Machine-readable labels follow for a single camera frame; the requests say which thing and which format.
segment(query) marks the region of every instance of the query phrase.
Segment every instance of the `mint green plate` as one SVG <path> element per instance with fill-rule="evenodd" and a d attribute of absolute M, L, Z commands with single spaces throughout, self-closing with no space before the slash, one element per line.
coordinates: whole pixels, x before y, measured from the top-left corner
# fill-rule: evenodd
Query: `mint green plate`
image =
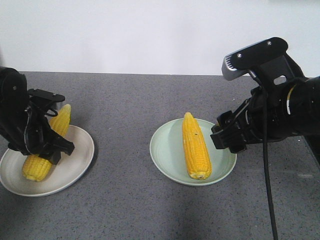
<path fill-rule="evenodd" d="M 210 137 L 213 123 L 197 119 L 207 146 L 212 172 L 205 180 L 193 179 L 188 175 L 182 142 L 183 118 L 169 121 L 158 128 L 150 142 L 150 154 L 156 167 L 168 178 L 188 186 L 207 186 L 217 183 L 233 170 L 237 155 L 228 148 L 216 149 Z"/>

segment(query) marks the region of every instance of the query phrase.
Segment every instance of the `corn on the cob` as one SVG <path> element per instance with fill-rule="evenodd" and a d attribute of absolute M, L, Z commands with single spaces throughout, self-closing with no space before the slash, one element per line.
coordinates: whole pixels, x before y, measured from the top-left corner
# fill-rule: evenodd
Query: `corn on the cob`
<path fill-rule="evenodd" d="M 57 134 L 64 137 L 67 134 L 71 116 L 70 104 L 64 105 L 58 115 L 51 118 L 49 124 Z M 48 174 L 52 164 L 39 155 L 29 155 L 22 167 L 23 176 L 29 180 L 40 182 Z"/>
<path fill-rule="evenodd" d="M 197 120 L 186 112 L 182 122 L 182 140 L 188 174 L 193 179 L 204 180 L 212 167 L 206 142 Z"/>

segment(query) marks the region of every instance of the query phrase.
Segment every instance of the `table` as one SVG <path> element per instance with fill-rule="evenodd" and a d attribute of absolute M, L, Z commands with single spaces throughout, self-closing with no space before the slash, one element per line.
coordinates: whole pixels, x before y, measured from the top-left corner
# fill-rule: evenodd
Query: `table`
<path fill-rule="evenodd" d="M 62 94 L 71 124 L 95 143 L 73 185 L 24 197 L 0 186 L 0 239 L 270 240 L 262 144 L 238 154 L 233 171 L 209 186 L 186 186 L 154 165 L 149 143 L 164 123 L 191 112 L 215 122 L 256 83 L 248 76 L 24 72 L 28 89 Z M 270 143 L 279 239 L 320 238 L 320 171 L 303 137 Z M 7 142 L 0 139 L 0 152 Z"/>

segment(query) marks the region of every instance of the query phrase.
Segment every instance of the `plate rim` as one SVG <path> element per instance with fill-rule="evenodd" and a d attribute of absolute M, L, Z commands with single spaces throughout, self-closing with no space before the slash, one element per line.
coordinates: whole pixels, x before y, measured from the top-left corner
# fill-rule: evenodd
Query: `plate rim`
<path fill-rule="evenodd" d="M 210 122 L 210 121 L 207 121 L 207 120 L 203 120 L 203 119 L 200 119 L 200 118 L 195 118 L 197 121 L 201 121 L 201 122 L 204 122 L 204 123 L 207 123 L 207 124 L 210 124 L 212 126 L 214 126 L 215 124 Z M 158 168 L 158 170 L 164 174 L 166 177 L 168 177 L 169 179 L 171 179 L 172 181 L 176 182 L 176 183 L 179 183 L 179 184 L 182 184 L 182 185 L 186 185 L 186 186 L 192 186 L 192 187 L 202 187 L 202 186 L 208 186 L 208 185 L 212 185 L 212 184 L 215 184 L 217 182 L 220 182 L 221 180 L 223 180 L 224 178 L 226 178 L 234 169 L 236 163 L 237 163 L 237 157 L 238 155 L 236 153 L 232 153 L 234 155 L 234 162 L 231 166 L 231 168 L 229 169 L 229 171 L 223 175 L 222 177 L 214 180 L 214 181 L 209 181 L 209 182 L 195 182 L 195 183 L 190 183 L 190 182 L 186 182 L 186 181 L 183 181 L 183 180 L 178 180 L 170 175 L 168 175 L 165 171 L 162 170 L 162 168 L 157 164 L 157 162 L 155 161 L 154 159 L 154 156 L 152 154 L 152 143 L 154 141 L 154 138 L 156 136 L 156 134 L 166 125 L 169 125 L 169 124 L 172 124 L 173 122 L 177 122 L 177 121 L 182 121 L 183 118 L 177 118 L 177 119 L 173 119 L 171 121 L 168 121 L 164 124 L 162 124 L 160 127 L 158 127 L 158 129 L 153 133 L 152 137 L 151 137 L 151 140 L 150 140 L 150 143 L 149 143 L 149 152 L 150 152 L 150 155 L 151 155 L 151 159 L 154 163 L 154 165 Z"/>
<path fill-rule="evenodd" d="M 52 194 L 55 194 L 55 193 L 58 193 L 68 187 L 70 187 L 72 184 L 74 184 L 76 181 L 78 181 L 82 175 L 87 171 L 87 169 L 89 168 L 92 160 L 93 160 L 93 157 L 94 157 L 94 154 L 95 154 L 95 143 L 94 143 L 94 140 L 93 138 L 91 137 L 91 135 L 86 131 L 84 130 L 83 128 L 79 127 L 79 126 L 75 126 L 75 125 L 72 125 L 70 124 L 69 125 L 70 127 L 72 128 L 75 128 L 75 129 L 78 129 L 80 131 L 83 131 L 89 138 L 89 142 L 92 144 L 92 154 L 90 155 L 90 160 L 88 161 L 87 165 L 83 168 L 83 170 L 81 171 L 81 173 L 76 177 L 74 178 L 72 181 L 68 182 L 67 184 L 57 188 L 57 189 L 54 189 L 54 190 L 51 190 L 51 191 L 47 191 L 47 192 L 42 192 L 42 193 L 36 193 L 36 194 L 29 194 L 29 193 L 21 193 L 21 192 L 18 192 L 18 191 L 15 191 L 13 189 L 11 189 L 10 187 L 8 187 L 3 179 L 2 179 L 2 176 L 0 174 L 0 182 L 1 184 L 4 186 L 5 189 L 7 189 L 8 191 L 10 191 L 11 193 L 13 194 L 16 194 L 16 195 L 20 195 L 20 196 L 24 196 L 24 197 L 43 197 L 43 196 L 48 196 L 48 195 L 52 195 Z M 7 149 L 4 154 L 2 155 L 1 159 L 0 159 L 0 168 L 1 168 L 1 165 L 3 163 L 3 159 L 5 158 L 6 154 L 8 154 L 8 152 L 10 151 L 13 151 L 12 149 Z"/>

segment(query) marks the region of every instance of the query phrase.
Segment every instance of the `plate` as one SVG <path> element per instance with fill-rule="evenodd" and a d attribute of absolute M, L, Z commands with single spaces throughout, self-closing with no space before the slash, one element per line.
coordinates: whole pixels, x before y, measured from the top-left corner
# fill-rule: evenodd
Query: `plate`
<path fill-rule="evenodd" d="M 169 121 L 153 134 L 150 141 L 150 154 L 156 167 L 168 178 L 188 186 L 207 186 L 217 183 L 233 170 L 237 155 L 228 148 L 216 149 L 210 137 L 213 123 L 197 119 L 203 133 L 211 160 L 211 175 L 204 180 L 193 179 L 188 175 L 182 140 L 183 118 Z"/>
<path fill-rule="evenodd" d="M 95 151 L 94 141 L 82 128 L 70 125 L 65 139 L 73 142 L 70 156 L 61 153 L 57 165 L 53 165 L 42 181 L 26 179 L 22 167 L 27 156 L 7 149 L 0 161 L 0 181 L 10 192 L 28 197 L 40 197 L 57 193 L 77 181 L 89 167 Z"/>

